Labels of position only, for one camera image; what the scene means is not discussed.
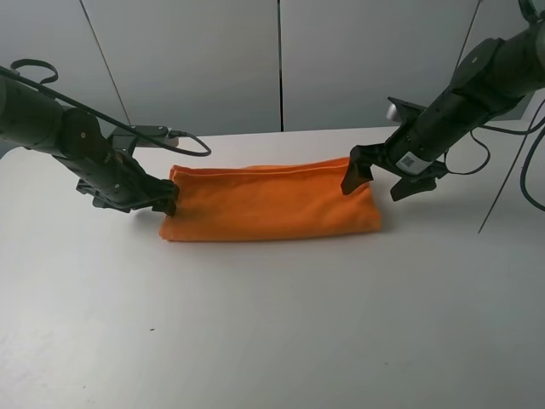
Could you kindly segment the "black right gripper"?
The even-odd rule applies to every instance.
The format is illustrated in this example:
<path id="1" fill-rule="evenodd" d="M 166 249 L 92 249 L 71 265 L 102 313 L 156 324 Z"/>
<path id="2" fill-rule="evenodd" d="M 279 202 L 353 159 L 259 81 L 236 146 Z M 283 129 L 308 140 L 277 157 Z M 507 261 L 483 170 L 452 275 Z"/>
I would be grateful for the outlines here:
<path id="1" fill-rule="evenodd" d="M 448 174 L 443 162 L 427 162 L 410 151 L 400 159 L 390 159 L 384 143 L 356 146 L 349 155 L 347 171 L 341 182 L 342 193 L 349 195 L 365 183 L 373 181 L 373 165 L 400 177 L 390 190 L 393 201 L 433 191 L 437 187 L 436 179 Z"/>

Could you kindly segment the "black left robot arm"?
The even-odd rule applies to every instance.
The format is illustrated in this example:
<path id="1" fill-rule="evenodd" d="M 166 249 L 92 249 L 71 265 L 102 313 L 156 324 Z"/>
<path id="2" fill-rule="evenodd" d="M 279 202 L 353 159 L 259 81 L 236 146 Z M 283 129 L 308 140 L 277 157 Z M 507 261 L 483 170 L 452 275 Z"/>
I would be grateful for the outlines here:
<path id="1" fill-rule="evenodd" d="M 179 188 L 147 174 L 133 157 L 137 147 L 165 143 L 168 129 L 117 126 L 103 136 L 94 114 L 26 85 L 19 73 L 24 66 L 53 69 L 42 60 L 21 59 L 1 70 L 2 140 L 52 156 L 78 177 L 77 191 L 92 196 L 96 208 L 175 214 Z"/>

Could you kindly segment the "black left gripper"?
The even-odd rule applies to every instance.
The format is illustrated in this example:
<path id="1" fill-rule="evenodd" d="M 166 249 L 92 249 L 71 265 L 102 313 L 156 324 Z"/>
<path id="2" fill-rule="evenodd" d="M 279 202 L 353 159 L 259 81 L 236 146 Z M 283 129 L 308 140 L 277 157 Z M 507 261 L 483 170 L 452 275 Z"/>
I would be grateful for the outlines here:
<path id="1" fill-rule="evenodd" d="M 131 212 L 151 208 L 154 212 L 174 216 L 180 189 L 171 180 L 160 180 L 146 172 L 106 170 L 81 176 L 76 190 L 93 197 L 99 209 Z"/>

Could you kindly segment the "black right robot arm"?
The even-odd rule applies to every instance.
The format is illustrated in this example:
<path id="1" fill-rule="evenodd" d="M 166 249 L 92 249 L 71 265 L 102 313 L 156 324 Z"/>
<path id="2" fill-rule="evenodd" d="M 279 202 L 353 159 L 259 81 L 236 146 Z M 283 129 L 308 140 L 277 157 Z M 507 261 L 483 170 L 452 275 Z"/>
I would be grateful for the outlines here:
<path id="1" fill-rule="evenodd" d="M 449 86 L 428 107 L 389 100 L 388 115 L 399 128 L 381 144 L 351 150 L 341 190 L 348 195 L 372 181 L 372 166 L 399 176 L 390 190 L 394 201 L 434 190 L 436 181 L 449 172 L 439 157 L 543 86 L 542 22 L 508 40 L 486 39 L 466 56 Z"/>

